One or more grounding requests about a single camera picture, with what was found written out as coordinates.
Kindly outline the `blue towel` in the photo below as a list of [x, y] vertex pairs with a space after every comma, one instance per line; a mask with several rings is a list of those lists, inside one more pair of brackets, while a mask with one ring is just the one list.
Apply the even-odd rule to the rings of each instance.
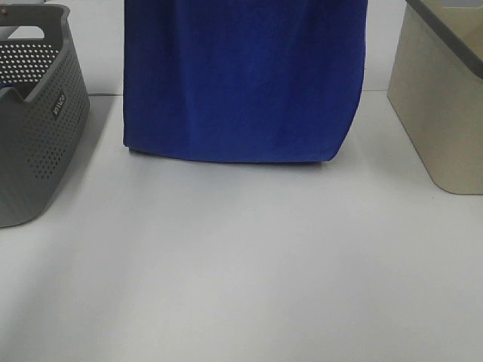
[[331, 160], [355, 117], [368, 3], [126, 1], [123, 142], [190, 161]]

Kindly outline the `grey perforated laundry basket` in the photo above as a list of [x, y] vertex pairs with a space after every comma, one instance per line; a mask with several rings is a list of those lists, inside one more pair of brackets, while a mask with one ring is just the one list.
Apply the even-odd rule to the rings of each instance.
[[68, 23], [56, 4], [1, 6], [3, 27], [38, 27], [41, 38], [1, 41], [1, 226], [47, 207], [69, 166], [90, 110]]

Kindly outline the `beige plastic basket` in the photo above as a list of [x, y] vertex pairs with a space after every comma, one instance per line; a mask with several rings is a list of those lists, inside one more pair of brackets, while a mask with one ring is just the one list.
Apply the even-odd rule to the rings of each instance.
[[431, 180], [482, 193], [482, 7], [408, 1], [387, 93]]

